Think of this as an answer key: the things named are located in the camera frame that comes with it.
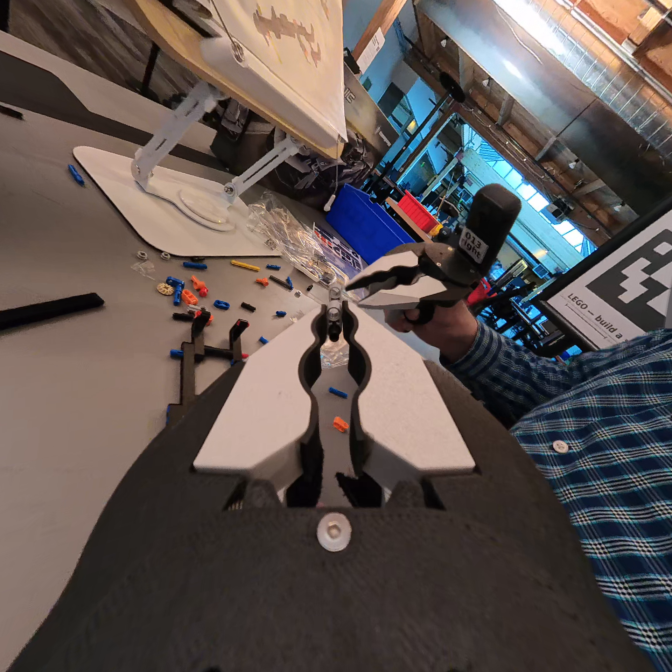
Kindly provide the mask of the blue plastic bin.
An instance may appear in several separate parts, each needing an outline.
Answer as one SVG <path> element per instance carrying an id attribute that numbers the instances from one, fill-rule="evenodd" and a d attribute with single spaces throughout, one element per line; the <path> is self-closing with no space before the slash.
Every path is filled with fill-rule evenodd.
<path id="1" fill-rule="evenodd" d="M 415 242 L 369 194 L 349 184 L 341 188 L 326 220 L 368 265 L 401 245 Z"/>

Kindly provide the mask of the metal air duct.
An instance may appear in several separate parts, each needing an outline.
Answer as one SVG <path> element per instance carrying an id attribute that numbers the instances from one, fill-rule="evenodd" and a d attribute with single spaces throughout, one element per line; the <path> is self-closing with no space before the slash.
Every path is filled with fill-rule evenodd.
<path id="1" fill-rule="evenodd" d="M 569 1 L 526 4 L 543 25 L 535 36 L 546 37 L 546 49 L 670 161 L 671 91 Z"/>

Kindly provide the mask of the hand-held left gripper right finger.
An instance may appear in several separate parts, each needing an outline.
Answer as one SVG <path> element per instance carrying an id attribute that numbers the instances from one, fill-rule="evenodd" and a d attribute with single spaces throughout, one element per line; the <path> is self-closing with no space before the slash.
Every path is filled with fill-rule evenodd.
<path id="1" fill-rule="evenodd" d="M 342 306 L 349 345 L 350 459 L 341 475 L 351 505 L 383 505 L 402 482 L 472 476 L 475 458 L 420 353 L 350 302 Z"/>

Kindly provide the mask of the person's right forearm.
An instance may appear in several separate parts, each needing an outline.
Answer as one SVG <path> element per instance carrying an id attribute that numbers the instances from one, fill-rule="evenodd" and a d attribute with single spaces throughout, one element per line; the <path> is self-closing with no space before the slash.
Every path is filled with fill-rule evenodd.
<path id="1" fill-rule="evenodd" d="M 539 357 L 480 321 L 474 335 L 449 339 L 440 361 L 507 428 L 586 379 L 579 361 Z"/>

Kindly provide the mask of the blue plaid shirt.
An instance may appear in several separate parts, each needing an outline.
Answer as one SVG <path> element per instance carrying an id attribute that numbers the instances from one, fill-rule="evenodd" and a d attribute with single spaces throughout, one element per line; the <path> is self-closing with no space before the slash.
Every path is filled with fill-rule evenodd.
<path id="1" fill-rule="evenodd" d="M 566 508 L 635 645 L 671 670 L 671 330 L 576 357 L 524 356 L 514 435 Z"/>

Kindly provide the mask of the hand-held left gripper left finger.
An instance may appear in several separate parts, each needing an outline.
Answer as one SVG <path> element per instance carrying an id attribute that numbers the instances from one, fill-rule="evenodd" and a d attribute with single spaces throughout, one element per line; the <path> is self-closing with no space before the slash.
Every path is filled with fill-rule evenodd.
<path id="1" fill-rule="evenodd" d="M 288 506 L 317 505 L 324 450 L 313 386 L 327 322 L 327 307 L 315 308 L 249 356 L 193 462 L 196 472 L 269 481 Z"/>

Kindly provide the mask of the clear bag of lego parts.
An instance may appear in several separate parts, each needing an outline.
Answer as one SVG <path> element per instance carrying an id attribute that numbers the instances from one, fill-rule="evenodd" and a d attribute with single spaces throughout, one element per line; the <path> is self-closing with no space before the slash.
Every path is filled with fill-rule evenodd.
<path id="1" fill-rule="evenodd" d="M 319 239 L 313 223 L 299 221 L 270 190 L 248 205 L 246 228 L 265 247 L 323 286 L 344 286 L 354 271 Z"/>

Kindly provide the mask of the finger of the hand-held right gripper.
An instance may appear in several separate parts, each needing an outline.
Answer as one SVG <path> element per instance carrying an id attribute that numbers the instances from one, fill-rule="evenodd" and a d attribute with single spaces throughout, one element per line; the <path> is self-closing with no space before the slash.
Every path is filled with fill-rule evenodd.
<path id="1" fill-rule="evenodd" d="M 368 295 L 361 299 L 358 307 L 367 310 L 416 308 L 422 300 L 442 297 L 447 288 L 439 280 L 421 275 L 412 284 L 392 287 L 394 279 L 373 283 L 367 289 Z"/>
<path id="2" fill-rule="evenodd" d="M 391 288 L 412 284 L 420 275 L 419 258 L 414 251 L 402 251 L 377 259 L 357 274 L 346 288 L 369 288 L 390 284 Z"/>

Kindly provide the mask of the red storage bin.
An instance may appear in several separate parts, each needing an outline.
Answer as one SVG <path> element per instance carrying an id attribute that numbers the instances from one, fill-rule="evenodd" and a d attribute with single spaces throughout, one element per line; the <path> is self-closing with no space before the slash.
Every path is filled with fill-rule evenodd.
<path id="1" fill-rule="evenodd" d="M 440 225 L 437 218 L 407 189 L 398 201 L 398 205 L 413 223 L 427 235 L 430 235 Z"/>

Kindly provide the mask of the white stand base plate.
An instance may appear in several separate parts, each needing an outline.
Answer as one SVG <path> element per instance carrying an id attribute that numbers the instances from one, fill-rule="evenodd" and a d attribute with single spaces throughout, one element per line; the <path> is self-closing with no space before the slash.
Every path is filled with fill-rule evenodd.
<path id="1" fill-rule="evenodd" d="M 74 147 L 74 158 L 137 234 L 150 246 L 181 257 L 279 257 L 267 236 L 248 227 L 238 199 L 221 223 L 199 218 L 189 205 L 216 203 L 223 186 L 203 177 L 156 167 L 145 191 L 132 176 L 132 159 L 100 148 Z"/>

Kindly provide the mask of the sticker sheet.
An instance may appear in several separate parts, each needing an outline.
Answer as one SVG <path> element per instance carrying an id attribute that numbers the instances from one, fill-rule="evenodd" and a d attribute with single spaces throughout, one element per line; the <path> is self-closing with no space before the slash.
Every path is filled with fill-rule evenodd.
<path id="1" fill-rule="evenodd" d="M 313 234 L 319 241 L 321 247 L 326 251 L 330 260 L 339 259 L 341 266 L 344 266 L 348 273 L 358 273 L 365 266 L 364 260 L 360 255 L 344 240 L 341 240 L 336 234 L 324 229 L 317 223 L 313 223 Z"/>

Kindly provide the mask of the small clear plastic bag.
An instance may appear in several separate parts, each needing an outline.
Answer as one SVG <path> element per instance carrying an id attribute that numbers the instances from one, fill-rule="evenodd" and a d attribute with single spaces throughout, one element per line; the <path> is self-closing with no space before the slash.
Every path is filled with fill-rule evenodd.
<path id="1" fill-rule="evenodd" d="M 349 346 L 341 332 L 341 323 L 334 319 L 333 310 L 324 315 L 313 315 L 299 311 L 291 316 L 293 324 L 299 324 L 298 332 L 290 341 L 286 359 L 294 370 L 300 369 L 300 362 L 308 365 L 316 354 L 320 356 L 323 369 L 345 365 L 349 359 Z"/>

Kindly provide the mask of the person's right hand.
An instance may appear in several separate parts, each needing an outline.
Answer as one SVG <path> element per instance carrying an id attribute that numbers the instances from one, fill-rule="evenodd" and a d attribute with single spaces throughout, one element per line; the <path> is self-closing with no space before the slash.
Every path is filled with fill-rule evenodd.
<path id="1" fill-rule="evenodd" d="M 427 345 L 436 348 L 449 365 L 463 358 L 475 342 L 478 322 L 465 301 L 451 307 L 436 307 L 432 319 L 419 322 L 419 310 L 385 310 L 388 326 L 399 333 L 414 333 Z"/>

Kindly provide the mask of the black flat remote bar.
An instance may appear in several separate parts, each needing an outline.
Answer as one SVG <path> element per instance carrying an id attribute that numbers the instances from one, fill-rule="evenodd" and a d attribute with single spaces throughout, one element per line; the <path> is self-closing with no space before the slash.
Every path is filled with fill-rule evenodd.
<path id="1" fill-rule="evenodd" d="M 49 300 L 1 311 L 1 332 L 62 316 L 101 308 L 105 301 L 95 292 Z"/>

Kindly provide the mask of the black lego frame assembly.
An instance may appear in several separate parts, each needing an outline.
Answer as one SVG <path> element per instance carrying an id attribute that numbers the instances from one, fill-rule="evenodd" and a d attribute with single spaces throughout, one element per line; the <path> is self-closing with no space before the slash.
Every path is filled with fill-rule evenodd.
<path id="1" fill-rule="evenodd" d="M 228 348 L 216 348 L 206 345 L 205 321 L 195 320 L 194 313 L 189 314 L 190 340 L 184 341 L 180 349 L 172 349 L 170 356 L 180 361 L 180 398 L 169 404 L 166 411 L 166 426 L 174 426 L 196 402 L 196 368 L 206 359 L 221 359 L 231 365 L 244 362 L 247 355 L 242 352 L 240 342 L 242 334 L 248 329 L 249 322 L 238 319 L 231 326 Z"/>

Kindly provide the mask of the white instruction sheet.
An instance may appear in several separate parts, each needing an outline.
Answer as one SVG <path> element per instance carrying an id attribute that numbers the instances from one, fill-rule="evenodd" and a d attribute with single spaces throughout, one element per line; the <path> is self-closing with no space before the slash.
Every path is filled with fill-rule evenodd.
<path id="1" fill-rule="evenodd" d="M 262 72 L 226 72 L 224 78 L 332 154 L 347 139 L 340 1 L 214 1 L 223 36 L 238 38 Z"/>

